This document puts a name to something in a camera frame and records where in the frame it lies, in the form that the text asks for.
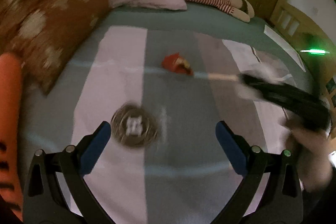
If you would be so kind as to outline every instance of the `teal bedsheet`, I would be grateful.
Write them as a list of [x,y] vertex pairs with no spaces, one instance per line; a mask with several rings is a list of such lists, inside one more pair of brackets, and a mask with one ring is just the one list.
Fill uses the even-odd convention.
[[258,17],[245,23],[216,8],[188,3],[187,11],[119,7],[108,15],[103,24],[106,23],[151,30],[190,30],[215,38],[245,43],[280,58],[293,75],[299,88],[307,90],[310,86],[312,79],[310,73],[303,72],[279,45],[264,34],[266,22]]
[[[58,152],[70,144],[74,109],[99,42],[112,25],[150,30],[190,30],[215,38],[242,42],[281,59],[299,88],[307,89],[311,81],[310,74],[303,72],[280,46],[263,33],[265,21],[260,18],[253,18],[250,23],[245,23],[216,8],[194,3],[188,3],[187,11],[116,8],[77,50],[48,96],[44,96],[34,86],[25,91],[18,136],[18,169],[22,184],[37,149],[43,148],[46,153]],[[65,194],[65,198],[69,200],[69,195]]]

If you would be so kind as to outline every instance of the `orange cushion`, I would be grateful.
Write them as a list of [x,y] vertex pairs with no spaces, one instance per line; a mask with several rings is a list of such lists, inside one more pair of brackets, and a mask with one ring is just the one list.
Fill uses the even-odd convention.
[[15,52],[48,93],[108,0],[0,0],[0,54]]
[[17,124],[22,91],[21,61],[0,56],[0,195],[22,220],[22,190],[17,175]]

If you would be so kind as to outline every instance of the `brown patterned cushion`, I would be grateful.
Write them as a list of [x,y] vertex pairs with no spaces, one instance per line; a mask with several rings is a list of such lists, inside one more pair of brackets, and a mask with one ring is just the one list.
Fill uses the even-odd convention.
[[0,53],[14,51],[48,93],[108,0],[0,0]]

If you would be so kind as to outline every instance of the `blue gripper pad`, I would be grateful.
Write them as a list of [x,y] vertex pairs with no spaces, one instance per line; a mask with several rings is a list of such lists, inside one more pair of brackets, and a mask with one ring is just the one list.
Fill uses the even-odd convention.
[[79,159],[80,160],[79,173],[82,176],[91,173],[93,167],[97,163],[101,153],[103,152],[105,146],[107,145],[111,137],[110,124],[108,122],[102,122],[92,135],[88,135],[85,137],[91,137],[91,136],[93,138],[90,140],[87,148],[84,150]]
[[229,159],[234,171],[245,177],[248,173],[247,171],[247,158],[243,153],[239,145],[234,140],[234,134],[225,126],[223,122],[218,122],[216,125],[216,137],[223,148],[224,153]]

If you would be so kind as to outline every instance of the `hand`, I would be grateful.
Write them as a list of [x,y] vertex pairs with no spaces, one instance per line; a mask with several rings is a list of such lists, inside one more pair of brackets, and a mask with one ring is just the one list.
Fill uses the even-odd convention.
[[286,149],[295,153],[298,143],[302,149],[298,161],[297,172],[307,192],[323,190],[332,178],[332,165],[329,161],[329,145],[324,131],[313,132],[287,121],[291,133],[286,140]]

